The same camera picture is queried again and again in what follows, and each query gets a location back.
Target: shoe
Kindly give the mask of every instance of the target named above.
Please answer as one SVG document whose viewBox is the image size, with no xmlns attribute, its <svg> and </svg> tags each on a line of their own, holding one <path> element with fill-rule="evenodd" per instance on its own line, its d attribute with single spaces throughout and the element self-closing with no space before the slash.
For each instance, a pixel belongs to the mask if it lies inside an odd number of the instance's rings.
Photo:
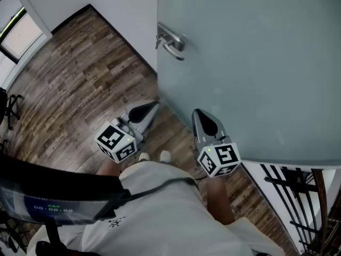
<svg viewBox="0 0 341 256">
<path fill-rule="evenodd" d="M 162 151 L 162 153 L 160 154 L 161 162 L 169 163 L 171 162 L 171 159 L 172 159 L 172 156 L 171 156 L 170 151 Z"/>
<path fill-rule="evenodd" d="M 139 161 L 141 161 L 142 159 L 144 159 L 143 161 L 150 161 L 150 156 L 148 153 L 141 153 L 140 157 L 139 157 Z"/>
</svg>

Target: wooden floor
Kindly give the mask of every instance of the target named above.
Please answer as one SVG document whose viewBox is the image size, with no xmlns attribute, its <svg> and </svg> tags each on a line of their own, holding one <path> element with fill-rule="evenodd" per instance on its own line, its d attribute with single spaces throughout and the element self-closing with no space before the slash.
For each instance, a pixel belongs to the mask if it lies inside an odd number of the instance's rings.
<svg viewBox="0 0 341 256">
<path fill-rule="evenodd" d="M 30 61 L 10 89 L 21 94 L 20 121 L 8 138 L 10 156 L 78 173 L 95 173 L 105 155 L 94 143 L 96 129 L 118 116 L 127 103 L 157 98 L 157 78 L 91 9 L 59 30 Z M 158 160 L 168 149 L 176 166 L 195 177 L 205 175 L 193 159 L 193 136 L 163 107 L 144 151 Z M 138 155 L 124 166 L 136 162 Z M 237 217 L 246 216 L 279 244 L 298 255 L 279 219 L 242 167 L 226 181 Z M 200 182 L 206 198 L 205 180 Z"/>
</svg>

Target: black cable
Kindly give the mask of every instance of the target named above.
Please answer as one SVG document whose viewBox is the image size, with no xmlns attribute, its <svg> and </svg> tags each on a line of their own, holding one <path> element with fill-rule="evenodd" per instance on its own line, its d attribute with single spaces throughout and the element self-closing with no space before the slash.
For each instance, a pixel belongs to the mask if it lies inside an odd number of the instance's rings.
<svg viewBox="0 0 341 256">
<path fill-rule="evenodd" d="M 185 182 L 186 184 L 188 184 L 190 186 L 195 186 L 199 190 L 199 187 L 198 187 L 196 181 L 193 178 L 191 178 L 191 177 L 174 178 L 174 179 L 169 179 L 169 180 L 165 181 L 164 183 L 162 183 L 160 186 L 158 186 L 156 188 L 153 188 L 153 189 L 150 189 L 150 190 L 146 190 L 146 191 L 143 191 L 143 192 L 138 193 L 138 194 L 133 194 L 130 198 L 128 198 L 125 202 L 122 202 L 122 203 L 125 204 L 125 203 L 128 203 L 130 201 L 142 198 L 144 196 L 147 196 L 147 195 L 150 195 L 150 194 L 154 194 L 154 193 L 160 191 L 161 189 L 169 186 L 170 184 L 173 184 L 173 183 L 176 183 L 176 182 Z"/>
<path fill-rule="evenodd" d="M 199 177 L 199 178 L 196 178 L 196 181 L 201 181 L 201 180 L 203 180 L 203 179 L 205 179 L 205 178 L 207 178 L 207 175 L 206 175 L 206 176 L 204 176 L 204 177 Z"/>
</svg>

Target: window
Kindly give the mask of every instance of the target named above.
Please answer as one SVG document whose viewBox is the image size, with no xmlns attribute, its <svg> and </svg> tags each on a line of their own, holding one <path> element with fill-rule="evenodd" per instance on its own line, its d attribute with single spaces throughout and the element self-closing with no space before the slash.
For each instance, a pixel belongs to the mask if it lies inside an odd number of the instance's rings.
<svg viewBox="0 0 341 256">
<path fill-rule="evenodd" d="M 0 0 L 0 86 L 42 34 L 19 0 Z"/>
<path fill-rule="evenodd" d="M 9 31 L 1 46 L 19 60 L 41 34 L 43 32 L 26 13 Z"/>
</svg>

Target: glass door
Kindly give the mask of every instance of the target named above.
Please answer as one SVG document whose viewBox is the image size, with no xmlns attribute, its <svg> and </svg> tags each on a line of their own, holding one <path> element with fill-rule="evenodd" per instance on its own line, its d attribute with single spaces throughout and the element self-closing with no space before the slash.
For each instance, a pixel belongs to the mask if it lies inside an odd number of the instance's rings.
<svg viewBox="0 0 341 256">
<path fill-rule="evenodd" d="M 219 118 L 244 160 L 341 164 L 341 0 L 158 0 L 160 96 Z M 170 54 L 183 57 L 177 60 Z"/>
</svg>

